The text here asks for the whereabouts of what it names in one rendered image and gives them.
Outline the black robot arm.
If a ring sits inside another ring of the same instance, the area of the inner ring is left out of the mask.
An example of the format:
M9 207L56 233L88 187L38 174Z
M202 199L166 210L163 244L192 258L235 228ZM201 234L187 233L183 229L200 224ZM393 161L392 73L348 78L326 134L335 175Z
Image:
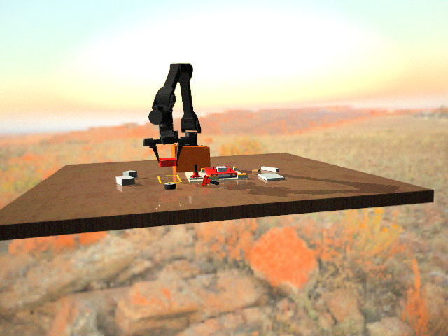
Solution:
M181 133L190 137L191 143L186 146L197 145L197 134L201 134L200 122L193 111L193 100L190 88L190 80L193 77L193 66L190 63L172 63L164 86L161 87L154 98L152 111L148 119L154 125L173 123L173 107L176 103L175 89L179 82L181 88L181 98L183 103L183 117L181 119ZM196 131L187 132L186 130ZM179 139L178 130L173 127L169 130L160 128L160 140L162 144L174 144L174 140Z

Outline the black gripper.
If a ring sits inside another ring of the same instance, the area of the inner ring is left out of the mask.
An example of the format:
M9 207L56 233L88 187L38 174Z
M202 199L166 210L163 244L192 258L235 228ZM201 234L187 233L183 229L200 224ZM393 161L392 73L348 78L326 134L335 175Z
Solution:
M174 130L173 123L170 123L170 124L160 124L159 125L159 132L160 132L160 128L164 128L164 130L169 130L169 127L173 127L173 130ZM154 151L154 153L156 155L157 161L159 163L160 163L160 159L159 159L158 149L157 149L156 144L161 144L161 143L162 143L162 140L160 140L160 139L145 138L143 140L143 146L149 146L149 148L153 149L153 151ZM182 147L186 146L185 144L191 144L190 137L189 136L180 136L180 138L178 140L174 140L174 143L178 143L177 144L176 159L179 161L179 155L180 155Z

